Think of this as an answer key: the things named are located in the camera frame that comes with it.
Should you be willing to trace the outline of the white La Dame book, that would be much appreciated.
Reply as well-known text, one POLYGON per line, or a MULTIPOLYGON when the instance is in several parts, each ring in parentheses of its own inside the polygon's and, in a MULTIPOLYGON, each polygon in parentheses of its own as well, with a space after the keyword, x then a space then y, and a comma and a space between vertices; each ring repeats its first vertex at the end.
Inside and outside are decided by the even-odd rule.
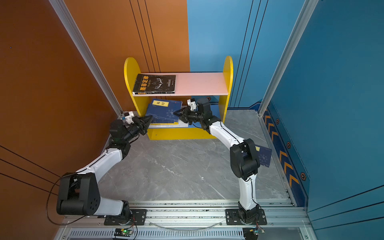
POLYGON ((188 124, 178 121, 177 123, 151 123, 149 129, 188 128, 188 124))

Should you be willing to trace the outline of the navy book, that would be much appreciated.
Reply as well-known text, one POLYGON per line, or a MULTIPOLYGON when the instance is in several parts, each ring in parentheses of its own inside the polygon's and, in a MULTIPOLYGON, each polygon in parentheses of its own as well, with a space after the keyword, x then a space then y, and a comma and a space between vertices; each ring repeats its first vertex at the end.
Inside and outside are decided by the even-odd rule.
POLYGON ((179 121, 174 119, 153 119, 151 125, 178 125, 179 121))
POLYGON ((271 164, 272 150, 258 145, 255 145, 255 147, 259 153, 260 164, 269 168, 271 164))
POLYGON ((173 113, 182 108, 182 101, 153 99, 148 105, 146 116, 152 115, 153 119, 179 120, 173 113))

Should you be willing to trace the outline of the black book orange title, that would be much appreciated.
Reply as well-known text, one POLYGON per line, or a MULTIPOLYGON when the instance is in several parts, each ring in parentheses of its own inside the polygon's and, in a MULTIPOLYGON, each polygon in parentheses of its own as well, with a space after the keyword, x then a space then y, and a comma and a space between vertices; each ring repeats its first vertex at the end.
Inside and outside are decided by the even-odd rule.
POLYGON ((174 94, 176 75, 138 74, 133 88, 134 95, 174 94))

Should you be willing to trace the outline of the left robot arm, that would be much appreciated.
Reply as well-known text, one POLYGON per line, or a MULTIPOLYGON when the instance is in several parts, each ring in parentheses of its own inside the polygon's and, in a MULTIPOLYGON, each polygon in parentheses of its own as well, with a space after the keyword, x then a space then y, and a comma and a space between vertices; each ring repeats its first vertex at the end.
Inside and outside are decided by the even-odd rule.
POLYGON ((103 198, 99 181, 128 155, 131 144, 147 133, 152 119, 152 116, 139 118, 131 115, 111 123, 110 142, 101 155, 80 170, 61 177, 57 201, 59 215, 131 219, 128 202, 103 198))

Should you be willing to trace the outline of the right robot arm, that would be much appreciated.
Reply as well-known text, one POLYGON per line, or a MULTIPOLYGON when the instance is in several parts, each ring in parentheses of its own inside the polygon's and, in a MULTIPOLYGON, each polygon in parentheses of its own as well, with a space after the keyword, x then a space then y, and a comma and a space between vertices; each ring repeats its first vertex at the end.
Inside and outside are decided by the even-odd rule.
POLYGON ((252 139, 244 139, 225 126, 211 110, 211 104, 205 99, 190 99, 188 105, 174 112, 183 123, 199 123, 201 128, 220 140, 230 151, 231 169, 239 180, 240 199, 239 216, 241 221, 250 225, 258 222, 262 208, 256 200, 256 179, 261 165, 259 153, 252 139))

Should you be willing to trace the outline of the yellow pink blue bookshelf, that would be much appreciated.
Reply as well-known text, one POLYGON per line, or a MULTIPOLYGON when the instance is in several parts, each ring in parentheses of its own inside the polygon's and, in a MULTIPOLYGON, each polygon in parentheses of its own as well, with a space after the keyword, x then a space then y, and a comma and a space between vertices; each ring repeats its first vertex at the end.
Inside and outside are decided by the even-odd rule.
MULTIPOLYGON (((218 96, 218 105, 212 106, 211 110, 215 116, 225 122, 233 85, 234 64, 232 57, 226 57, 221 73, 173 73, 177 76, 174 94, 134 95, 133 88, 137 75, 140 73, 141 70, 137 61, 132 57, 127 58, 124 64, 125 83, 139 116, 143 117, 145 115, 153 98, 218 96)), ((152 141, 216 138, 194 126, 188 126, 188 128, 149 129, 148 136, 152 141)))

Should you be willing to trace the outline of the left green circuit board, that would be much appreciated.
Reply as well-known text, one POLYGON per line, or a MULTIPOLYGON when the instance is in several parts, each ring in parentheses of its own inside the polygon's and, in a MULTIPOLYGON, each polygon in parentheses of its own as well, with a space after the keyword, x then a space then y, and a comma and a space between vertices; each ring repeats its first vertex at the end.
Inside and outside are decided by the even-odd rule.
POLYGON ((133 237, 135 232, 132 229, 123 228, 119 229, 116 228, 114 232, 114 239, 129 239, 133 237))

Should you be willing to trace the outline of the green circuit board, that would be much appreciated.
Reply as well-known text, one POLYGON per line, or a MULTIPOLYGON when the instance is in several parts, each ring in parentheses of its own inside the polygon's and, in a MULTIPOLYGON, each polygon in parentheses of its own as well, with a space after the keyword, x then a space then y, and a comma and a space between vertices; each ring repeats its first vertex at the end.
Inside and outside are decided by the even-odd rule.
POLYGON ((123 228, 119 229, 116 228, 114 232, 114 239, 129 239, 133 237, 135 232, 132 229, 123 228))
POLYGON ((258 228, 243 228, 243 236, 245 240, 258 240, 261 234, 264 234, 263 229, 258 228))

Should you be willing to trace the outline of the right green circuit board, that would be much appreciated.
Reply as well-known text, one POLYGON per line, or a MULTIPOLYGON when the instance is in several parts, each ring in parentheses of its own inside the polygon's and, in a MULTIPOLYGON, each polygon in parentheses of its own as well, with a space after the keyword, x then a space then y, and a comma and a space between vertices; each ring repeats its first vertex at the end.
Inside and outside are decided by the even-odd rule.
POLYGON ((263 229, 258 228, 243 228, 243 236, 245 240, 258 240, 261 234, 264 234, 263 229))

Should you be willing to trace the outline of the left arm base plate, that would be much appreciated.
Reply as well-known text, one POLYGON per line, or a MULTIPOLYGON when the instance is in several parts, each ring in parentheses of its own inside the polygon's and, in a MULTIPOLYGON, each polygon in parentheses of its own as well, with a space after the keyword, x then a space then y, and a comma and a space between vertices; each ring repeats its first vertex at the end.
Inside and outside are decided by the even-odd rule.
POLYGON ((143 226, 147 218, 147 209, 129 210, 127 214, 106 216, 105 226, 143 226))

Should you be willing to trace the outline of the aluminium frame rail front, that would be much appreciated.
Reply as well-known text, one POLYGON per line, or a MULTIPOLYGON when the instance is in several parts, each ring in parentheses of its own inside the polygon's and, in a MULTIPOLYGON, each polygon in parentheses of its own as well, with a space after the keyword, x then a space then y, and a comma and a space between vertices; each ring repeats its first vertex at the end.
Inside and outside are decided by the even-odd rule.
POLYGON ((244 240, 243 228, 265 231, 258 240, 314 240, 315 231, 305 209, 290 200, 259 200, 268 224, 226 223, 226 209, 238 209, 235 200, 135 201, 130 209, 147 209, 143 226, 105 226, 105 217, 65 217, 57 240, 244 240), (132 229, 129 239, 114 239, 115 229, 132 229))

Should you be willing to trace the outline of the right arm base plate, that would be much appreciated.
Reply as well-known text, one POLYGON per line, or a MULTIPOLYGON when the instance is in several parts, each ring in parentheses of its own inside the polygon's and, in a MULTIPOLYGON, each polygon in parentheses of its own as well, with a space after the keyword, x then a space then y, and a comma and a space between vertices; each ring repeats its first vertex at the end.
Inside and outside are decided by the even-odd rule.
POLYGON ((254 208, 249 211, 243 209, 226 209, 226 223, 229 226, 234 225, 258 225, 265 226, 268 224, 265 211, 263 209, 254 208))

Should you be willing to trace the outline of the left aluminium corner post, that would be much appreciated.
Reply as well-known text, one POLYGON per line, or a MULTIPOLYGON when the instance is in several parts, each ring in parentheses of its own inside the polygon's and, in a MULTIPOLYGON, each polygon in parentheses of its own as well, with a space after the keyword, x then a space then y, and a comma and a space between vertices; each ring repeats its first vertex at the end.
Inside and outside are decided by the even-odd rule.
POLYGON ((67 5, 62 0, 49 0, 55 13, 59 17, 67 33, 81 54, 83 60, 88 66, 89 70, 96 79, 98 85, 109 101, 111 107, 115 111, 116 115, 120 117, 123 113, 123 109, 119 104, 112 88, 110 87, 106 77, 104 76, 99 64, 97 63, 92 51, 90 50, 86 40, 84 39, 80 29, 78 28, 74 18, 72 17, 67 5))

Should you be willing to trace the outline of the aluminium corner post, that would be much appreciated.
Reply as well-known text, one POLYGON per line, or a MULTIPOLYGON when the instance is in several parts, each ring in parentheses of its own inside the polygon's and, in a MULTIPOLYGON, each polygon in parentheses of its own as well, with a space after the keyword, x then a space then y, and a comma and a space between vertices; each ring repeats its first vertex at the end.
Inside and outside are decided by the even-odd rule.
POLYGON ((97 63, 92 51, 90 50, 86 40, 84 39, 80 29, 78 28, 74 18, 72 17, 67 5, 62 0, 49 0, 55 13, 59 17, 67 33, 81 54, 83 60, 88 66, 89 70, 96 79, 98 85, 109 101, 111 107, 115 111, 116 115, 120 117, 123 113, 123 109, 119 104, 112 88, 110 87, 106 77, 104 76, 99 64, 97 63))
POLYGON ((272 97, 284 75, 284 72, 286 71, 286 68, 297 48, 298 43, 300 42, 300 39, 313 15, 318 2, 318 0, 304 1, 303 7, 295 22, 282 56, 278 62, 278 65, 263 97, 262 103, 259 107, 258 114, 260 117, 262 117, 267 110, 267 107, 272 100, 272 97))

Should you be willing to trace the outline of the right aluminium corner post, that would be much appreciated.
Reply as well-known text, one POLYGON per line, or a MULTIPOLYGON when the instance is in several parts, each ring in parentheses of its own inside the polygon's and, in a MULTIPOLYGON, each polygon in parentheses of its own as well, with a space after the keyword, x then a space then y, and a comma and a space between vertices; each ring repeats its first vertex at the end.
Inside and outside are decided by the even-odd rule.
POLYGON ((262 103, 259 107, 258 114, 260 117, 262 117, 267 110, 267 107, 272 100, 272 97, 284 75, 284 72, 286 71, 286 68, 297 48, 298 43, 300 42, 300 39, 313 15, 318 2, 318 0, 304 1, 303 7, 295 22, 282 56, 278 62, 278 65, 263 97, 262 103))

